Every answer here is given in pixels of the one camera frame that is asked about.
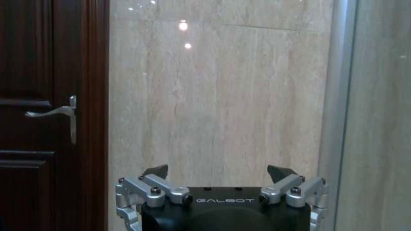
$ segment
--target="aluminum frame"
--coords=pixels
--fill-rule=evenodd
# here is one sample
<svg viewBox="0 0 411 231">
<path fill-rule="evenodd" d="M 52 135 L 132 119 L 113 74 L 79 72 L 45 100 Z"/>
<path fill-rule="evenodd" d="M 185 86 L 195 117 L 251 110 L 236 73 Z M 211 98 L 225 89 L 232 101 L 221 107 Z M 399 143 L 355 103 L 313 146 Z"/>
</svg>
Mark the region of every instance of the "aluminum frame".
<svg viewBox="0 0 411 231">
<path fill-rule="evenodd" d="M 335 0 L 317 175 L 327 179 L 323 230 L 335 230 L 357 0 Z"/>
</svg>

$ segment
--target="door handle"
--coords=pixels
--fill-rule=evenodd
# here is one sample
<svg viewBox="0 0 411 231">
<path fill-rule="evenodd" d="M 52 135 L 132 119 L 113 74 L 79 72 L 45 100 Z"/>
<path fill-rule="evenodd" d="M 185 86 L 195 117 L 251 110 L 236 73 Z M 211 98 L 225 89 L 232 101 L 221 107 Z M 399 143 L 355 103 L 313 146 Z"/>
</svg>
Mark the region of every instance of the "door handle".
<svg viewBox="0 0 411 231">
<path fill-rule="evenodd" d="M 37 113 L 37 112 L 25 112 L 26 117 L 45 117 L 54 114 L 64 114 L 69 116 L 69 136 L 71 136 L 71 142 L 76 144 L 76 96 L 72 95 L 69 97 L 69 106 L 59 107 L 49 112 L 45 113 Z"/>
</svg>

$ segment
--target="wall tile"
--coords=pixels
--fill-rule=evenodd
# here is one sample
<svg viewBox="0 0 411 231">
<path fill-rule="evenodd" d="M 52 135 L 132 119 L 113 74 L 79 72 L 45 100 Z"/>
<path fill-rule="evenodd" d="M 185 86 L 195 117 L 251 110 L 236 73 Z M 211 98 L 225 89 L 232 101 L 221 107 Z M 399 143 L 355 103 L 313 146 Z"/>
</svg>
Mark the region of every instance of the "wall tile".
<svg viewBox="0 0 411 231">
<path fill-rule="evenodd" d="M 163 163 L 191 186 L 271 184 L 267 164 L 313 176 L 327 44 L 312 32 L 112 18 L 109 185 Z"/>
<path fill-rule="evenodd" d="M 328 32 L 332 0 L 116 0 L 111 16 Z"/>
</svg>

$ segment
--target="marble wall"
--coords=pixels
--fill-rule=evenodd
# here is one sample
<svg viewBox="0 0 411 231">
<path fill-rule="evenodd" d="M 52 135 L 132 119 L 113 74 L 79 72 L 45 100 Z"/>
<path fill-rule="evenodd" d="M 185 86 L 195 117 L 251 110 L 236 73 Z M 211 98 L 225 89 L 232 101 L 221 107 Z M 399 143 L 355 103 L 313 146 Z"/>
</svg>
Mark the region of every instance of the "marble wall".
<svg viewBox="0 0 411 231">
<path fill-rule="evenodd" d="M 411 230 L 411 1 L 359 1 L 336 231 Z"/>
<path fill-rule="evenodd" d="M 111 0 L 111 231 L 117 178 L 147 167 L 191 186 L 267 185 L 268 164 L 316 174 L 331 14 L 332 0 Z"/>
</svg>

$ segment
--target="robotic arm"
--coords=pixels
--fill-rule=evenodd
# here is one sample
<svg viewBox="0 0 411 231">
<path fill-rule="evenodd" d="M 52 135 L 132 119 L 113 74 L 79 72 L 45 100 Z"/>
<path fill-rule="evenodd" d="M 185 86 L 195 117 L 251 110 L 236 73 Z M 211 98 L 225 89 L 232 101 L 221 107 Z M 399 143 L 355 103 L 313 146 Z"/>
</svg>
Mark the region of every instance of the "robotic arm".
<svg viewBox="0 0 411 231">
<path fill-rule="evenodd" d="M 172 185 L 167 171 L 164 165 L 147 169 L 137 180 L 119 180 L 116 211 L 128 231 L 320 230 L 323 178 L 305 181 L 291 169 L 268 166 L 272 186 L 201 188 Z"/>
</svg>

